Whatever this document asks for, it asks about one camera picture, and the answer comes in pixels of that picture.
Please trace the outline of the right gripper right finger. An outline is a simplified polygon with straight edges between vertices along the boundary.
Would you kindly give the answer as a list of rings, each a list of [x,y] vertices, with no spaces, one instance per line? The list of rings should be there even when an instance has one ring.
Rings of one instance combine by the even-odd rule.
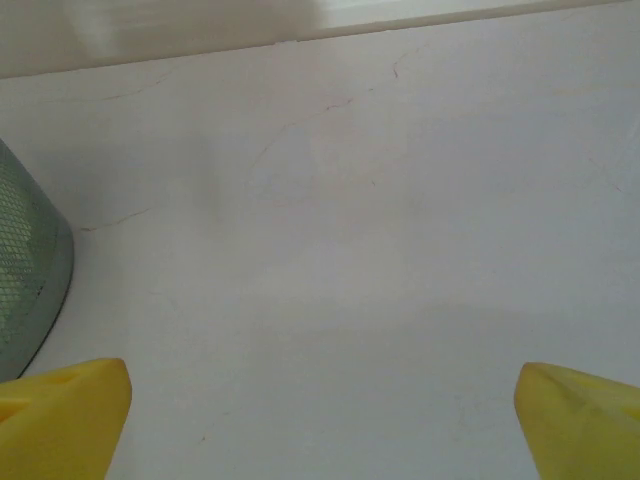
[[[638,387],[530,362],[514,406],[541,479],[639,477]]]

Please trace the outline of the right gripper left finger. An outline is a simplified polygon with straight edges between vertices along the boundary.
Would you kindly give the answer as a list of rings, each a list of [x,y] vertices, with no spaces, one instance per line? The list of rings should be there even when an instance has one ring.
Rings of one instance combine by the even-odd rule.
[[[1,477],[104,479],[131,401],[120,358],[3,382]]]

